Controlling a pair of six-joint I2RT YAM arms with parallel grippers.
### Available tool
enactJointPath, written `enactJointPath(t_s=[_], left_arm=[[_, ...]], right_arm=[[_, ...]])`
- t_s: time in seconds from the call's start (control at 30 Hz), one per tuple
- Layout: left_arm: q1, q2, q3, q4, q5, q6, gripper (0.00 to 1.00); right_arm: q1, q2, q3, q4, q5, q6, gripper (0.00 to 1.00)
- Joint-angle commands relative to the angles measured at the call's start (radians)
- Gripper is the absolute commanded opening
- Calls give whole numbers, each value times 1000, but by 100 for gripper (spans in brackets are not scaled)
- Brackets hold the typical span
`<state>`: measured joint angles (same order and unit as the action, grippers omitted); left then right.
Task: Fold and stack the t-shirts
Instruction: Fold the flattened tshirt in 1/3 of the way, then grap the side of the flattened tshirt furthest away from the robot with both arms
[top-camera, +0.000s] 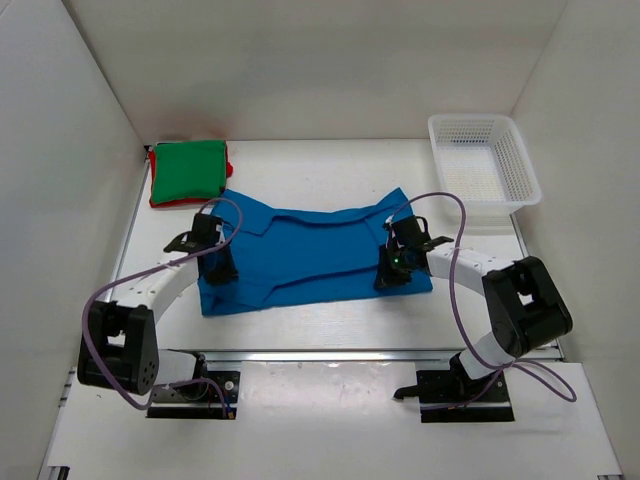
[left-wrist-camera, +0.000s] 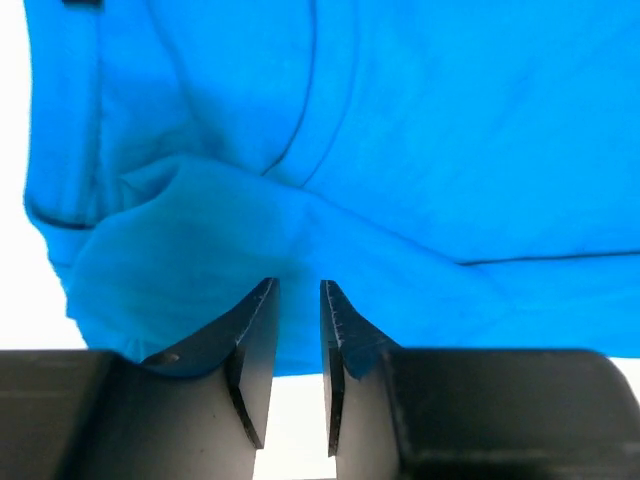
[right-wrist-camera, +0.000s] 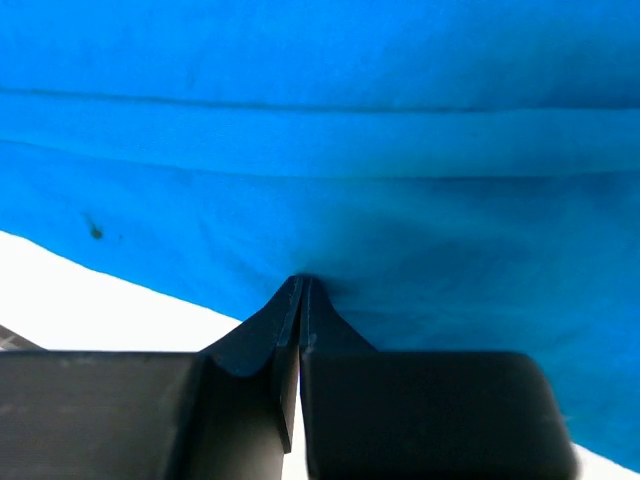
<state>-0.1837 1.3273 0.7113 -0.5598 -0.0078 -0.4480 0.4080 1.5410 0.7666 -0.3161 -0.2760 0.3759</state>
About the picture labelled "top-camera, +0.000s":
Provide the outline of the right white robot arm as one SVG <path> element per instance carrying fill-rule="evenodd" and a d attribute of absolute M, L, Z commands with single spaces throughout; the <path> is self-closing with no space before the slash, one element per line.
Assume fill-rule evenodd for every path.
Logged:
<path fill-rule="evenodd" d="M 483 390 L 485 377 L 573 329 L 568 308 L 540 259 L 504 260 L 461 249 L 458 239 L 431 237 L 426 220 L 417 216 L 388 219 L 384 228 L 388 238 L 379 249 L 375 289 L 405 286 L 415 272 L 446 280 L 458 325 L 457 286 L 486 302 L 489 333 L 451 361 L 455 370 L 448 387 L 456 398 L 473 399 Z"/>

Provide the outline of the blue t shirt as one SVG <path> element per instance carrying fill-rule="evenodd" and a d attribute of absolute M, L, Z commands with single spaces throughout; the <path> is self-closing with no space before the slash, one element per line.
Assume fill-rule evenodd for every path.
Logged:
<path fill-rule="evenodd" d="M 396 188 L 373 205 L 317 212 L 277 209 L 226 190 L 211 212 L 226 223 L 238 277 L 219 286 L 199 279 L 202 315 L 431 292 L 422 273 L 404 286 L 374 288 L 384 221 L 410 216 L 406 201 Z"/>

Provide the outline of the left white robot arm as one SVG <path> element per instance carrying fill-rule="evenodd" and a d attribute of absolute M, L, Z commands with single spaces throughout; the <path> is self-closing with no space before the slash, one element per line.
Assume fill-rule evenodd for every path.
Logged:
<path fill-rule="evenodd" d="M 159 389 L 189 400 L 215 391 L 227 417 L 230 404 L 209 378 L 204 356 L 159 348 L 156 325 L 190 286 L 237 279 L 230 245 L 239 229 L 219 216 L 197 213 L 191 229 L 164 247 L 156 266 L 105 287 L 131 282 L 124 297 L 107 302 L 100 291 L 90 297 L 83 310 L 78 381 L 114 390 L 138 410 L 149 409 Z"/>

